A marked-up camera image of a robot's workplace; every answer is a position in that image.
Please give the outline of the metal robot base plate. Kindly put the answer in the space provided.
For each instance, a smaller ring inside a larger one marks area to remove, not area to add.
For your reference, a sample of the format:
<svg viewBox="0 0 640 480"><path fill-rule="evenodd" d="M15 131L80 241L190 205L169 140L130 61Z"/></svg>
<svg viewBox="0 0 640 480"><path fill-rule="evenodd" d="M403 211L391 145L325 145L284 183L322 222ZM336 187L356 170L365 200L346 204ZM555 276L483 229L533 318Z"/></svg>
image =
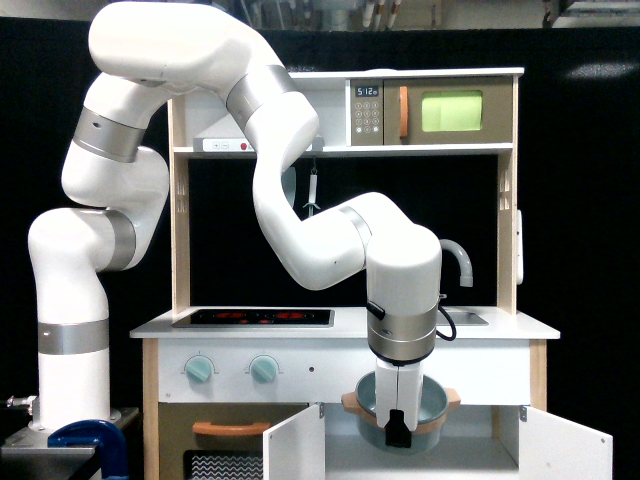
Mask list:
<svg viewBox="0 0 640 480"><path fill-rule="evenodd" d="M130 446L140 428L137 408L114 410L106 421L116 425ZM1 445L1 477L3 479L103 479L100 457L95 447L48 448L49 431L40 425L29 425L9 436Z"/></svg>

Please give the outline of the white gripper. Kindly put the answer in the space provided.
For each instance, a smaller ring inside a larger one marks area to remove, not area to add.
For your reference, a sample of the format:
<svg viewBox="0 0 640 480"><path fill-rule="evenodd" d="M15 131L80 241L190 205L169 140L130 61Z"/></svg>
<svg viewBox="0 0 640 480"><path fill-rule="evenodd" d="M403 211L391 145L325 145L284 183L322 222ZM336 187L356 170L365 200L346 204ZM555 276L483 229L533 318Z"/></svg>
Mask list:
<svg viewBox="0 0 640 480"><path fill-rule="evenodd" d="M375 414L377 425L384 427L386 446L412 446L411 431L418 425L422 384L420 363L395 366L376 360Z"/></svg>

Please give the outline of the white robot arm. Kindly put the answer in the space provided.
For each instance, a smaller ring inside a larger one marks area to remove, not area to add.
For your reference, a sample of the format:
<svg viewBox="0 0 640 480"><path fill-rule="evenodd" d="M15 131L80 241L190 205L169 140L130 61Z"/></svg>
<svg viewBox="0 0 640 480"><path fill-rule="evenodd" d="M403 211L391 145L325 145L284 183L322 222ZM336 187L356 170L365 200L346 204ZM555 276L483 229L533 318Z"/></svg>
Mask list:
<svg viewBox="0 0 640 480"><path fill-rule="evenodd" d="M360 195L309 219L282 175L319 119L267 41L212 6L116 2L89 30L99 76L89 88L61 183L74 201L28 233L37 295L39 424L56 431L110 416L108 301L99 274L137 265L169 192L168 166L142 144L154 113L197 88L216 94L257 155L258 224L301 286L367 275L368 343L377 356L375 414L387 441L417 429L420 362L434 348L441 245L387 197Z"/></svg>

